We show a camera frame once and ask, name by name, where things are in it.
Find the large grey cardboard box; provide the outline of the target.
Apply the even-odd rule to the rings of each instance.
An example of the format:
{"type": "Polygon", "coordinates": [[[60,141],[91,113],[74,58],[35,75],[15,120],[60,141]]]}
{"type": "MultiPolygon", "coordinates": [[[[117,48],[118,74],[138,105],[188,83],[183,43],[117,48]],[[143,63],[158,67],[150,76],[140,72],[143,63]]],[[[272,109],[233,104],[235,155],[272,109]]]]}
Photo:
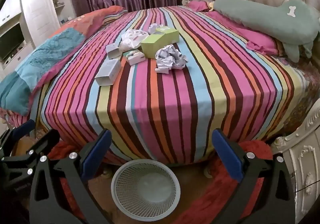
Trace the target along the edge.
{"type": "Polygon", "coordinates": [[[120,72],[121,63],[119,59],[107,59],[101,65],[95,81],[99,86],[111,86],[116,81],[120,72]]]}

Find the small grey cardboard box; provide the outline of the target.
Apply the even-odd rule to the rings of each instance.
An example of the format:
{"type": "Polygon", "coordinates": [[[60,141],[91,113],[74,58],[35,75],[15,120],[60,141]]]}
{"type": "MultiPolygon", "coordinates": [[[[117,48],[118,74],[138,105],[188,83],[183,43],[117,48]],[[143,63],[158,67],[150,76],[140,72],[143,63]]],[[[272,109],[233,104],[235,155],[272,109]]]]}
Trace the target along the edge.
{"type": "Polygon", "coordinates": [[[122,51],[116,43],[107,45],[105,49],[109,60],[118,59],[122,55],[122,51]]]}

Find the green tissue packet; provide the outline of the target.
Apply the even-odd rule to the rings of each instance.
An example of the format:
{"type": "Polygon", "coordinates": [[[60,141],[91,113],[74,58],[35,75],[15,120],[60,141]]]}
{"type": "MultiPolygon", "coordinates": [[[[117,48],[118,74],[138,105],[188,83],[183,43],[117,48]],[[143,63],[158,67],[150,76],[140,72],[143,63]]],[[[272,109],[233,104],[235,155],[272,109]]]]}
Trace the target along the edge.
{"type": "Polygon", "coordinates": [[[129,50],[123,53],[123,56],[130,66],[138,64],[145,60],[145,54],[138,49],[129,50]]]}

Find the white plastic bag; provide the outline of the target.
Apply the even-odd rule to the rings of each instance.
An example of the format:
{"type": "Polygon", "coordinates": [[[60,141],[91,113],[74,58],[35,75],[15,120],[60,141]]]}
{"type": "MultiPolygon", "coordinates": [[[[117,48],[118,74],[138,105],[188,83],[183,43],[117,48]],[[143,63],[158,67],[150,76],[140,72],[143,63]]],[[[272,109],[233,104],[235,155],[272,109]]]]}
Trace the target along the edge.
{"type": "Polygon", "coordinates": [[[122,52],[137,49],[141,42],[148,36],[149,33],[143,30],[129,29],[121,36],[119,49],[122,52]]]}

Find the green carton box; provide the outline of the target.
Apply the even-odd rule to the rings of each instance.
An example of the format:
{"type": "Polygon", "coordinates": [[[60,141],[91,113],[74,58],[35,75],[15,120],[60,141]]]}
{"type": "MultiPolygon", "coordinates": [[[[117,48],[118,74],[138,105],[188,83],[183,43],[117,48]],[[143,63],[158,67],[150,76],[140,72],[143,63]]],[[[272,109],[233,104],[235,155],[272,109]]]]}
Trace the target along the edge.
{"type": "Polygon", "coordinates": [[[155,59],[156,52],[165,46],[164,34],[151,34],[140,43],[142,52],[148,59],[155,59]]]}

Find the paper ball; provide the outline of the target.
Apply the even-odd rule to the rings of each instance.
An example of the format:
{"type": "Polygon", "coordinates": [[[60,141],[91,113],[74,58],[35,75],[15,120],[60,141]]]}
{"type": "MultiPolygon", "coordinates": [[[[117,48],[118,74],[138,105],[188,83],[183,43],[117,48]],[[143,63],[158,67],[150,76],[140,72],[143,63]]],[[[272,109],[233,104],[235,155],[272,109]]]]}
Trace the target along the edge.
{"type": "Polygon", "coordinates": [[[188,63],[187,57],[174,45],[167,45],[159,49],[155,54],[155,60],[155,71],[162,74],[168,74],[172,69],[184,69],[188,63]]]}
{"type": "Polygon", "coordinates": [[[162,33],[161,28],[162,27],[163,27],[162,24],[153,23],[153,24],[149,25],[148,33],[150,35],[152,35],[152,34],[161,34],[162,33]]]}

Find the green cleansing oil box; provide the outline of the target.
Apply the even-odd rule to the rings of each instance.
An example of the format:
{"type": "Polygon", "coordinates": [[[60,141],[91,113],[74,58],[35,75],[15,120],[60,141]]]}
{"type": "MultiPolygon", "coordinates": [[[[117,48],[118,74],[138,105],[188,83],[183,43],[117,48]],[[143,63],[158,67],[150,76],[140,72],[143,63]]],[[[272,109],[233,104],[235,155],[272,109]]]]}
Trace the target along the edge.
{"type": "Polygon", "coordinates": [[[161,41],[165,46],[178,43],[180,41],[179,31],[175,28],[170,28],[168,26],[158,27],[156,32],[162,35],[161,41]]]}

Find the teal orange folded quilt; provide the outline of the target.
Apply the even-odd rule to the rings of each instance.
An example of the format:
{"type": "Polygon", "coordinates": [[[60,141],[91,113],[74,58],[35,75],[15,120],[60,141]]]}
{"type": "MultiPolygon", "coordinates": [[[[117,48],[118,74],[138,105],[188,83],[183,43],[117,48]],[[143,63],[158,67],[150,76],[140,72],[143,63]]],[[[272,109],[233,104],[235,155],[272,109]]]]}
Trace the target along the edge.
{"type": "Polygon", "coordinates": [[[1,81],[1,109],[27,116],[35,94],[55,77],[68,60],[101,27],[127,10],[111,6],[64,23],[1,81]]]}

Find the ornate white bed footboard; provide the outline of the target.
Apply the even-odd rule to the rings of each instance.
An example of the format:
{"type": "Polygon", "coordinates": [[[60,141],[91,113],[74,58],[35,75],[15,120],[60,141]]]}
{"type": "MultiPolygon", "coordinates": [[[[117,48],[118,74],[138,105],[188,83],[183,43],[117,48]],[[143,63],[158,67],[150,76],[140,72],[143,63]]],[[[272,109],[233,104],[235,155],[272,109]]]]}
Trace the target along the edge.
{"type": "Polygon", "coordinates": [[[319,197],[319,100],[303,123],[288,136],[276,138],[274,154],[282,154],[295,196],[296,223],[311,210],[319,197]]]}

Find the red fluffy rug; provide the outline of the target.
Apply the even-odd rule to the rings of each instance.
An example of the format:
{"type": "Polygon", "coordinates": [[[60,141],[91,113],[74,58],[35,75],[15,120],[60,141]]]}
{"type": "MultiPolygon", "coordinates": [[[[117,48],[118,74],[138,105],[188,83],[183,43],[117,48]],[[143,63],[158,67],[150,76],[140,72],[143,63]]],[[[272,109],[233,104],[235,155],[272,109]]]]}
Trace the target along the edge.
{"type": "MultiPolygon", "coordinates": [[[[272,159],[270,146],[262,141],[245,141],[240,143],[240,146],[245,152],[254,152],[258,158],[272,159]]],[[[62,159],[74,151],[77,151],[74,146],[61,141],[52,149],[49,159],[62,159]]],[[[133,220],[123,214],[114,204],[110,190],[111,179],[119,166],[102,163],[96,177],[88,182],[88,187],[114,223],[211,223],[231,197],[238,183],[230,178],[216,152],[213,152],[209,158],[203,163],[171,168],[180,183],[181,198],[173,213],[155,222],[133,220]],[[208,171],[213,178],[205,177],[203,170],[208,171]]],[[[84,216],[71,194],[66,179],[62,178],[61,184],[73,213],[83,219],[84,216]]],[[[241,217],[248,216],[253,210],[262,184],[263,178],[259,178],[241,217]]]]}

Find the black television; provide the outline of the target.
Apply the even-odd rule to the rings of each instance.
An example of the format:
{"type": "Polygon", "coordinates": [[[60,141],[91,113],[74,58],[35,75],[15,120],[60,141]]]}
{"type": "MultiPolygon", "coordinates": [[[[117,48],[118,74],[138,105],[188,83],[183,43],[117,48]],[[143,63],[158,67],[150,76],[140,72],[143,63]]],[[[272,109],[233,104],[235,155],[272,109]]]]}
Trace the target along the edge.
{"type": "Polygon", "coordinates": [[[5,32],[0,38],[0,55],[4,61],[19,45],[24,41],[24,36],[20,24],[14,25],[11,29],[5,32]]]}

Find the white mesh waste basket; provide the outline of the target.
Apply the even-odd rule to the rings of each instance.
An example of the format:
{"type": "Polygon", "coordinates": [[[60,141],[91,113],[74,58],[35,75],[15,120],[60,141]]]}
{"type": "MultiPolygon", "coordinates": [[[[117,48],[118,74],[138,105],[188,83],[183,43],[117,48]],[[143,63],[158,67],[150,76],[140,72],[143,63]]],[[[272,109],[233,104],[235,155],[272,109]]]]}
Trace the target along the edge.
{"type": "Polygon", "coordinates": [[[126,216],[143,222],[166,218],[177,207],[181,188],[176,175],[154,160],[132,160],[113,175],[111,195],[126,216]]]}

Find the white wardrobe cabinet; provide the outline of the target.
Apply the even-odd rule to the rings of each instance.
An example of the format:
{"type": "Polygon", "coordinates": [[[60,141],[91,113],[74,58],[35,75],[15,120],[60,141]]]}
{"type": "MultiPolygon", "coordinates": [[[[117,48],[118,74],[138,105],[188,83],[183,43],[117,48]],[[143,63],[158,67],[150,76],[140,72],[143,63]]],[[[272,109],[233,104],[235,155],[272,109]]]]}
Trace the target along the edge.
{"type": "Polygon", "coordinates": [[[11,73],[63,23],[75,17],[71,0],[5,0],[1,8],[1,36],[19,23],[24,41],[1,60],[1,75],[11,73]]]}

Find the striped colourful bed sheet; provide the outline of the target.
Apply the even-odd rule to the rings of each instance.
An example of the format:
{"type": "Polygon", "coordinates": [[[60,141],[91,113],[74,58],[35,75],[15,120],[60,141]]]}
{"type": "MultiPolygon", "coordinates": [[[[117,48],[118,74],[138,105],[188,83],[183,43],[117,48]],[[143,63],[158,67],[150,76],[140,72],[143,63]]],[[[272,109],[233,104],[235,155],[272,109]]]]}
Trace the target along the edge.
{"type": "Polygon", "coordinates": [[[163,7],[124,14],[95,33],[44,85],[30,117],[76,147],[109,129],[106,160],[113,164],[140,158],[189,164],[212,152],[215,128],[238,142],[293,131],[317,91],[311,63],[292,65],[249,50],[210,14],[163,7]],[[152,22],[178,30],[176,48],[187,57],[185,68],[160,74],[152,59],[136,65],[121,59],[114,84],[99,86],[95,76],[107,60],[106,46],[119,43],[125,30],[152,22]]]}

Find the pink pillow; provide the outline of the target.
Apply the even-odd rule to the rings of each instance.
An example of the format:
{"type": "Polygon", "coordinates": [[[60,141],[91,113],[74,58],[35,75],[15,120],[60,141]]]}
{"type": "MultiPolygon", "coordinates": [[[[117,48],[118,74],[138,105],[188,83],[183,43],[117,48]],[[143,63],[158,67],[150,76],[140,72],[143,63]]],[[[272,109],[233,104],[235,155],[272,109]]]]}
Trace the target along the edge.
{"type": "Polygon", "coordinates": [[[190,1],[186,7],[193,11],[205,12],[211,18],[244,38],[247,41],[246,47],[250,50],[254,50],[263,55],[285,56],[284,48],[280,41],[262,32],[238,24],[215,10],[209,11],[209,3],[208,1],[190,1]]]}

